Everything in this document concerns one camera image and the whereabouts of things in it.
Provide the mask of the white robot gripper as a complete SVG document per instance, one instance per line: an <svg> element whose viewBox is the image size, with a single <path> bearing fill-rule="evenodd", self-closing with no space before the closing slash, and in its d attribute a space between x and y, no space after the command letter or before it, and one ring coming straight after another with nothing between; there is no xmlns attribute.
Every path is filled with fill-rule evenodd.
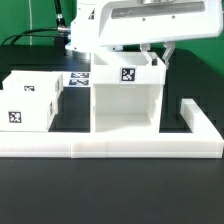
<svg viewBox="0 0 224 224"><path fill-rule="evenodd" d="M171 41L217 37L223 30L221 0L100 0L95 19L100 46L141 44L140 50L152 66L158 64L158 56L145 43L166 42L166 68L175 50Z"/></svg>

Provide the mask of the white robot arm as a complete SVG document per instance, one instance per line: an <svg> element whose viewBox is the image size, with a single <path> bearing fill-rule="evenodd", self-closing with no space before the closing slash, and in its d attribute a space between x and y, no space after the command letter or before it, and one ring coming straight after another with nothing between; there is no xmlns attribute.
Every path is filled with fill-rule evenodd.
<svg viewBox="0 0 224 224"><path fill-rule="evenodd" d="M176 42L222 30L221 0L77 0L68 47L96 70L167 69Z"/></svg>

